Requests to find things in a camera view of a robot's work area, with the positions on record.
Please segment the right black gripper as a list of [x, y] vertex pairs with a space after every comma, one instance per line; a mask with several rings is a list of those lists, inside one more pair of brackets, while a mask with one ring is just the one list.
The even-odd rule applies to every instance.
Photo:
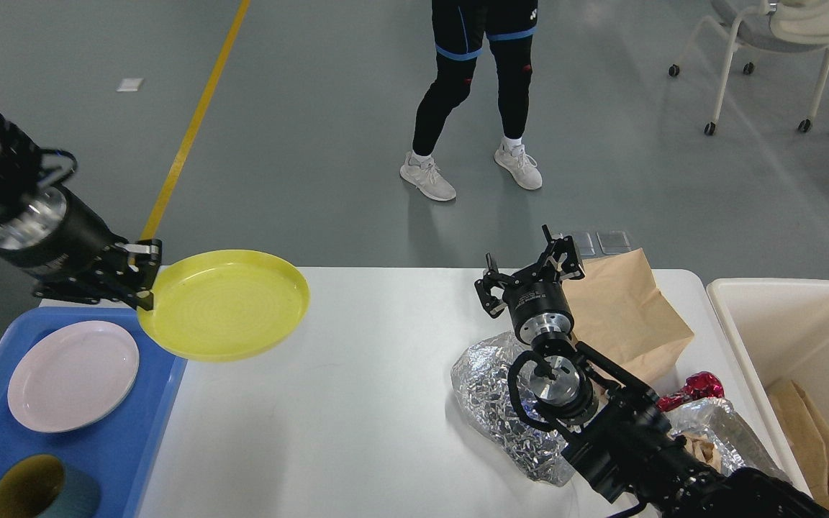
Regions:
[[547, 225], [542, 231], [546, 246], [537, 261], [522, 270], [524, 280], [503, 274], [496, 259], [486, 255], [484, 274], [475, 281], [481, 308], [493, 319], [507, 309], [514, 335], [524, 345], [547, 332], [571, 337], [575, 322], [559, 283], [586, 278], [573, 237], [552, 234]]

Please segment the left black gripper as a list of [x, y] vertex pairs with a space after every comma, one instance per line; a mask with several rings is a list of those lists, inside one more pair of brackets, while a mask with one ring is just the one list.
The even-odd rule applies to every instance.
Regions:
[[[63, 186], [45, 189], [0, 224], [0, 258], [40, 280], [32, 289], [38, 299], [90, 305], [105, 299], [152, 311], [153, 293], [134, 288], [152, 288], [162, 255], [162, 240], [126, 242]], [[76, 278], [96, 269], [112, 269], [119, 282]]]

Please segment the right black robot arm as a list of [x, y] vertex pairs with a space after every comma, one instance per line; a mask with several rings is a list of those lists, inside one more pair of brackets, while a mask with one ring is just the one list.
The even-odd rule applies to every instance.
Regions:
[[671, 438], [658, 396], [615, 361], [576, 339], [561, 283], [584, 278], [570, 235], [542, 228], [546, 246], [536, 262], [506, 274], [492, 255], [474, 283], [481, 308], [508, 314], [526, 345], [509, 367], [507, 394], [517, 418], [566, 441], [561, 456], [608, 502], [622, 493], [662, 517], [829, 517], [805, 492], [756, 468], [720, 474]]

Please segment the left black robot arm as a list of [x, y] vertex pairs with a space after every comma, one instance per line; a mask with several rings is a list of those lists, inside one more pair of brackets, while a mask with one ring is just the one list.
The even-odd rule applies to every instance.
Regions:
[[72, 153], [40, 147], [0, 112], [0, 258], [36, 280], [37, 298], [151, 311], [161, 241], [112, 232], [65, 186], [77, 168]]

